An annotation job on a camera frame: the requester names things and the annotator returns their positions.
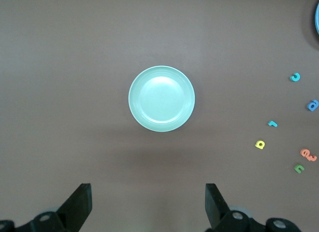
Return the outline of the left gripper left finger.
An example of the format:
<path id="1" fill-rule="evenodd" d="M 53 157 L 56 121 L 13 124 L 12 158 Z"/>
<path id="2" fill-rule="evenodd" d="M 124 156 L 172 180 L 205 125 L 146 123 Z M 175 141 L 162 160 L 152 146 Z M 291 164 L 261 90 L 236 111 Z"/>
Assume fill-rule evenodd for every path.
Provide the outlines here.
<path id="1" fill-rule="evenodd" d="M 41 213 L 19 227 L 2 220 L 0 232 L 79 232 L 91 211 L 91 185 L 81 184 L 57 211 Z"/>

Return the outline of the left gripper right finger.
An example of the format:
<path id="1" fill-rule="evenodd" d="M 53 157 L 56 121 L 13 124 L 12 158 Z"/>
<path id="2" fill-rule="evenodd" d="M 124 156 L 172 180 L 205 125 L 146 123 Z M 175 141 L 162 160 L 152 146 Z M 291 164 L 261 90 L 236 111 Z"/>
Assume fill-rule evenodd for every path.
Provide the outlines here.
<path id="1" fill-rule="evenodd" d="M 269 218 L 262 225 L 244 212 L 231 210 L 214 183 L 205 185 L 205 211 L 210 223 L 205 232 L 302 232 L 283 218 Z"/>

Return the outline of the green round plate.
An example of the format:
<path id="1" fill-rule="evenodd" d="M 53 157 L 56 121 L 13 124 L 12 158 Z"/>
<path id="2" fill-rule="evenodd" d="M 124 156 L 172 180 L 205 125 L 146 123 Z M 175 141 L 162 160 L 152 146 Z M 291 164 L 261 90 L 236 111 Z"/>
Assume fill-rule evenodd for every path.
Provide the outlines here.
<path id="1" fill-rule="evenodd" d="M 128 105 L 144 128 L 169 132 L 184 125 L 195 107 L 191 81 L 180 70 L 158 65 L 142 71 L 131 83 Z"/>

